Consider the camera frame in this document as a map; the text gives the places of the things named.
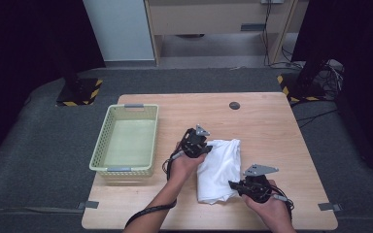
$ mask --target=white wall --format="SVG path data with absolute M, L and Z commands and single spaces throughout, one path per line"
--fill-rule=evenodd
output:
M 105 61 L 154 60 L 144 0 L 84 0 Z

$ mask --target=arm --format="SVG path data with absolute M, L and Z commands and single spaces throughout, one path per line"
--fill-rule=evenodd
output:
M 263 204 L 256 203 L 253 199 L 245 194 L 242 195 L 242 199 L 250 209 L 255 211 L 262 218 L 262 221 L 272 232 L 295 232 L 286 204 L 284 202 L 271 197 Z
M 189 158 L 185 154 L 175 159 L 172 163 L 170 179 L 166 185 L 158 192 L 151 203 L 146 207 L 155 207 L 160 205 L 168 205 L 177 199 L 178 194 L 192 172 L 196 170 L 198 165 L 205 159 L 205 155 L 200 155 L 197 158 Z M 134 219 L 124 230 L 125 233 L 130 232 L 158 232 L 163 220 L 168 215 L 169 210 L 152 212 L 150 214 L 140 216 Z

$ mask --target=person's right hand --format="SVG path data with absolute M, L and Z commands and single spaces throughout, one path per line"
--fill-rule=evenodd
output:
M 275 182 L 269 180 L 269 183 L 275 185 Z M 245 204 L 255 211 L 263 220 L 265 225 L 274 233 L 295 232 L 287 206 L 283 201 L 270 197 L 265 203 L 257 203 L 251 197 L 243 194 L 242 199 Z

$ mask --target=stand base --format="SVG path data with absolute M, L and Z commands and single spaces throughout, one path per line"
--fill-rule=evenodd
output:
M 81 79 L 81 81 L 83 92 L 80 95 L 77 95 L 73 93 L 67 85 L 64 85 L 56 99 L 56 106 L 91 105 L 93 101 L 95 101 L 102 80 Z
M 325 92 L 318 83 L 312 83 L 307 91 L 304 91 L 296 83 L 299 73 L 287 73 L 279 76 L 278 83 L 291 102 L 326 100 Z

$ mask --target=black curtain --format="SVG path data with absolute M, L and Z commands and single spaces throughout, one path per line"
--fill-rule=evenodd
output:
M 292 60 L 329 59 L 344 65 L 338 106 L 362 157 L 373 165 L 373 1 L 310 1 Z
M 105 66 L 83 1 L 31 0 L 29 3 L 25 7 L 27 1 L 0 0 L 0 145 L 29 93 L 62 78 L 54 62 L 56 57 L 50 55 L 43 40 L 42 28 L 51 32 L 65 55 L 59 59 L 69 61 L 65 65 L 71 70 L 79 73 Z M 37 14 L 49 28 L 40 24 Z

